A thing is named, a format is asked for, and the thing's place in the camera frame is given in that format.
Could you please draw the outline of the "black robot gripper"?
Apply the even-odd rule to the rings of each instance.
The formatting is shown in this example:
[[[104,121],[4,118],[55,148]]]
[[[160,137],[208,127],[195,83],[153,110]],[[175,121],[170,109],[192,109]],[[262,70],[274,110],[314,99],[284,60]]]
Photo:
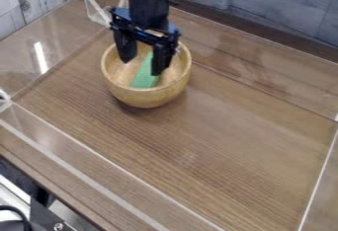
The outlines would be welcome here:
[[[137,53],[137,41],[153,48],[152,75],[170,67],[178,47],[179,29],[170,23],[170,0],[128,0],[127,8],[111,11],[111,30],[119,57],[128,63]]]

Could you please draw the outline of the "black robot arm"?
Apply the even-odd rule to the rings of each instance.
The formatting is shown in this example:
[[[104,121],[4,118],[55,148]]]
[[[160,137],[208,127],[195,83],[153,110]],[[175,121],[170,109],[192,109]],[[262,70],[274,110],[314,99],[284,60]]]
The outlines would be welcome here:
[[[128,0],[128,7],[112,7],[109,27],[119,57],[128,63],[137,55],[137,42],[152,47],[151,74],[160,75],[176,54],[180,31],[170,22],[171,0]]]

